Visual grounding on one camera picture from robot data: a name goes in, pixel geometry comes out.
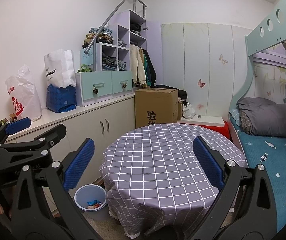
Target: red cloth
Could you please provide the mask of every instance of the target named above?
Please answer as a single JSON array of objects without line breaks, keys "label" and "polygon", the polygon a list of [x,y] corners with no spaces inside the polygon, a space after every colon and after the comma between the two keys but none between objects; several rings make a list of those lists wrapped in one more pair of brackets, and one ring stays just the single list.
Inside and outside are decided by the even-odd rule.
[{"label": "red cloth", "polygon": [[227,139],[230,140],[230,131],[228,130],[228,124],[225,121],[224,121],[224,124],[225,124],[224,127],[198,125],[198,124],[194,124],[194,125],[198,125],[198,126],[210,129],[212,131],[219,132],[221,135],[224,135]]}]

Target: gray checkered tablecloth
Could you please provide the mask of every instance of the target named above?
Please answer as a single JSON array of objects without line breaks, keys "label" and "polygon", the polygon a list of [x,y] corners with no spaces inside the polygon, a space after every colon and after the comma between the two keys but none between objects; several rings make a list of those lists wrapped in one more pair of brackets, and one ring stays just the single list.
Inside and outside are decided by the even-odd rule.
[{"label": "gray checkered tablecloth", "polygon": [[244,154],[226,137],[188,124],[139,128],[107,148],[100,167],[106,199],[127,234],[149,235],[176,225],[188,237],[202,220],[218,189],[193,153],[193,140],[199,135],[226,160],[246,166]]}]

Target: round hole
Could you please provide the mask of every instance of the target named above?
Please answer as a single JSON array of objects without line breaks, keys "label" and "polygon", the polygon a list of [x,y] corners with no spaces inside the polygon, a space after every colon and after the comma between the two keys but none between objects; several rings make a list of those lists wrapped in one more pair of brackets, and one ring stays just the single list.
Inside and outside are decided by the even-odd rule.
[{"label": "round hole", "polygon": [[279,23],[282,23],[284,21],[284,16],[283,16],[283,13],[282,13],[282,11],[280,9],[277,9],[276,17],[277,17],[277,21]]},{"label": "round hole", "polygon": [[273,30],[273,22],[271,19],[267,20],[267,28],[270,32]]},{"label": "round hole", "polygon": [[260,35],[261,35],[261,37],[264,37],[264,28],[263,27],[260,28]]}]

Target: teal bed sheet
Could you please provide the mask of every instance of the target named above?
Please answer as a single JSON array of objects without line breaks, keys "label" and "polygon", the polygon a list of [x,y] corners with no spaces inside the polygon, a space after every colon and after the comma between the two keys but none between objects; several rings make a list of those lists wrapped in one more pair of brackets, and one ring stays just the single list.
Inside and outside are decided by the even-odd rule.
[{"label": "teal bed sheet", "polygon": [[230,118],[250,168],[263,164],[267,170],[277,209],[277,228],[286,224],[286,138],[249,135]]}]

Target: small white bag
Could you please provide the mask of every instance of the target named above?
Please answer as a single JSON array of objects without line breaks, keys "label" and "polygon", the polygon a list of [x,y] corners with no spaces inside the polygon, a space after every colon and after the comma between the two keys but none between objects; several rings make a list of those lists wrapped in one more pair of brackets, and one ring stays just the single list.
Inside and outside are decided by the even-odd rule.
[{"label": "small white bag", "polygon": [[195,109],[193,108],[193,106],[190,103],[187,103],[187,106],[183,105],[183,116],[186,119],[192,119],[195,115]]},{"label": "small white bag", "polygon": [[58,49],[44,56],[46,79],[48,86],[57,88],[75,87],[75,72],[72,51]]},{"label": "small white bag", "polygon": [[10,76],[5,84],[18,120],[28,117],[33,122],[41,117],[40,99],[27,65],[23,65],[16,76]]}]

